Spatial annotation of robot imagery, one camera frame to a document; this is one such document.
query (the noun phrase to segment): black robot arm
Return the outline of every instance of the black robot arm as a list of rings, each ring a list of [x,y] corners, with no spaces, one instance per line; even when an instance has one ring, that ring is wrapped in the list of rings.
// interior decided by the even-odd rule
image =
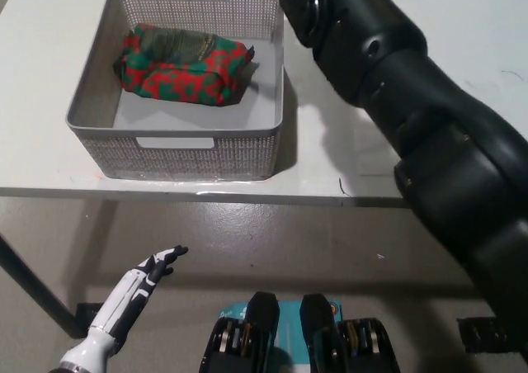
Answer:
[[[403,198],[528,358],[526,140],[435,65],[391,0],[280,5],[336,92],[364,108],[398,152]]]

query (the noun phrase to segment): gray plastic basket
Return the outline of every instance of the gray plastic basket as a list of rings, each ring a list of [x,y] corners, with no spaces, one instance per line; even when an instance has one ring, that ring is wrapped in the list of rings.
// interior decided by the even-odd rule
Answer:
[[[232,106],[146,99],[122,91],[112,64],[143,22],[215,33],[255,47],[248,87]],[[107,0],[67,116],[108,177],[258,180],[276,161],[283,105],[279,0]]]

